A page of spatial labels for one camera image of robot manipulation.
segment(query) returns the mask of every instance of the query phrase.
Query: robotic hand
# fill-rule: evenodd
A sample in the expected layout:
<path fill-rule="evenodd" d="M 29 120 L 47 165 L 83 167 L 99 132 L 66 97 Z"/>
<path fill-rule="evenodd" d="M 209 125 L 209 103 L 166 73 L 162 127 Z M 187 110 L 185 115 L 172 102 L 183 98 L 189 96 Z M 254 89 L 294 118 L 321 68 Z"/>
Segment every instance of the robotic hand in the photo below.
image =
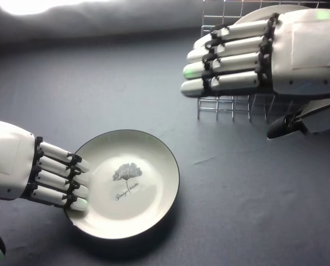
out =
<path fill-rule="evenodd" d="M 217 25 L 194 44 L 184 68 L 187 97 L 273 93 L 310 103 L 274 122 L 268 138 L 330 129 L 330 9 Z"/>
<path fill-rule="evenodd" d="M 0 122 L 0 200 L 24 198 L 85 211 L 89 164 L 20 127 Z M 6 248 L 0 238 L 0 258 Z"/>

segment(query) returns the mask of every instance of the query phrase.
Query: bright light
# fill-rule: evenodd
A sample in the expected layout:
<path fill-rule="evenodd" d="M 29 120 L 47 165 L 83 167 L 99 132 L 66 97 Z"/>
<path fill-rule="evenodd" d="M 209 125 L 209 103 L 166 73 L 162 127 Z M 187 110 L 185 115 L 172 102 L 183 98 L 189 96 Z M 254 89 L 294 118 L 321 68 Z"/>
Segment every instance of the bright light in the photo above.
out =
<path fill-rule="evenodd" d="M 105 1 L 108 0 L 0 0 L 0 7 L 13 15 L 30 15 L 42 13 L 57 6 Z"/>

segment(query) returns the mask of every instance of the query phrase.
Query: metal wire rack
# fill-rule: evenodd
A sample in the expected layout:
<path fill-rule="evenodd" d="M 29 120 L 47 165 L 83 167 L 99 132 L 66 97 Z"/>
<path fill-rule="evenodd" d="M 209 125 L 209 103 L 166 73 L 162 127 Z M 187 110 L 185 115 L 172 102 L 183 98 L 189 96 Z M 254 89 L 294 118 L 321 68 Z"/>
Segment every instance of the metal wire rack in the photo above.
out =
<path fill-rule="evenodd" d="M 232 25 L 245 15 L 268 6 L 280 4 L 296 4 L 309 8 L 328 8 L 330 1 L 299 0 L 204 0 L 201 37 L 218 24 Z M 245 114 L 249 121 L 253 114 L 264 114 L 267 123 L 272 117 L 287 114 L 298 109 L 304 102 L 287 101 L 273 94 L 255 94 L 248 96 L 221 96 L 198 98 L 197 118 L 201 111 L 214 111 L 216 119 L 220 112 L 231 112 L 234 121 L 236 114 Z"/>

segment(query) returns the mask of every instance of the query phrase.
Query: ginkgo leaf illustration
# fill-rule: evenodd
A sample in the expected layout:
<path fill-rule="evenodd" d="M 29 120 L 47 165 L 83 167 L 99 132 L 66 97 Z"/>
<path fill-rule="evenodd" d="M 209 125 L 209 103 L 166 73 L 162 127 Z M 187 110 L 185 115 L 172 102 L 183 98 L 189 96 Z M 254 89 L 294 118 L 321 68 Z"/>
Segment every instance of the ginkgo leaf illustration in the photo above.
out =
<path fill-rule="evenodd" d="M 113 175 L 113 181 L 118 181 L 121 179 L 124 179 L 126 182 L 126 187 L 130 193 L 129 187 L 128 187 L 128 179 L 141 176 L 143 172 L 140 170 L 139 167 L 135 163 L 125 163 L 121 165 L 118 170 L 115 171 Z"/>

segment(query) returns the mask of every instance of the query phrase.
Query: gray tabletop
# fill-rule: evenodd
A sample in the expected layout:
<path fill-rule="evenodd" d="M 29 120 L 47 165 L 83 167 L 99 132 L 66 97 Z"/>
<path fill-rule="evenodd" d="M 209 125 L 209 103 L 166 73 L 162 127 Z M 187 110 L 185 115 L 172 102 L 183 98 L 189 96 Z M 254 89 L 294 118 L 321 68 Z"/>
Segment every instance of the gray tabletop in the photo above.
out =
<path fill-rule="evenodd" d="M 0 265 L 330 265 L 330 131 L 276 141 L 262 116 L 196 119 L 180 85 L 198 38 L 116 39 L 0 55 L 0 120 L 75 151 L 137 129 L 163 140 L 181 171 L 173 209 L 126 241 L 99 241 L 61 209 L 0 201 Z"/>

